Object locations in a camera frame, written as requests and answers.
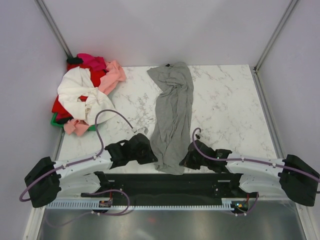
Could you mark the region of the grey t shirt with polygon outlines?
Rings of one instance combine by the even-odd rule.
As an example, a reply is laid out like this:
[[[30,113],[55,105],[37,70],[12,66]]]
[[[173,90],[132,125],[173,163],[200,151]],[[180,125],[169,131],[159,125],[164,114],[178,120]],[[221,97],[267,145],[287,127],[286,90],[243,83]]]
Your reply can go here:
[[[149,77],[160,88],[156,99],[156,123],[150,146],[157,158],[157,171],[182,175],[180,162],[187,155],[190,144],[193,78],[187,64],[176,62],[147,70]]]

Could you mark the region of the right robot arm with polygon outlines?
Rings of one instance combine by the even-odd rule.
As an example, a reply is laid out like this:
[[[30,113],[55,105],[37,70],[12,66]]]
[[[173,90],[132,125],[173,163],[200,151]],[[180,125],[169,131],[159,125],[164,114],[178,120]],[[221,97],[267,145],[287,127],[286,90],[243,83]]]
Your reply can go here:
[[[216,174],[227,174],[224,186],[229,197],[267,194],[284,196],[295,203],[312,207],[320,183],[319,173],[299,157],[254,158],[233,153],[228,149],[212,149],[199,141],[192,142],[180,166],[198,170],[207,167]]]

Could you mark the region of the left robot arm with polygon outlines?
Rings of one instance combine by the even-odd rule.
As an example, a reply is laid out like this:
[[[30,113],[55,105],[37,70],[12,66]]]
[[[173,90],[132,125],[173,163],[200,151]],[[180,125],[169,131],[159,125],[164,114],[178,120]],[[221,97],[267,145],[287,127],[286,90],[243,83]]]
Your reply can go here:
[[[42,158],[24,178],[34,208],[44,207],[56,198],[106,196],[112,185],[105,172],[136,161],[140,165],[156,163],[149,139],[142,133],[129,140],[111,143],[85,159],[61,163]]]

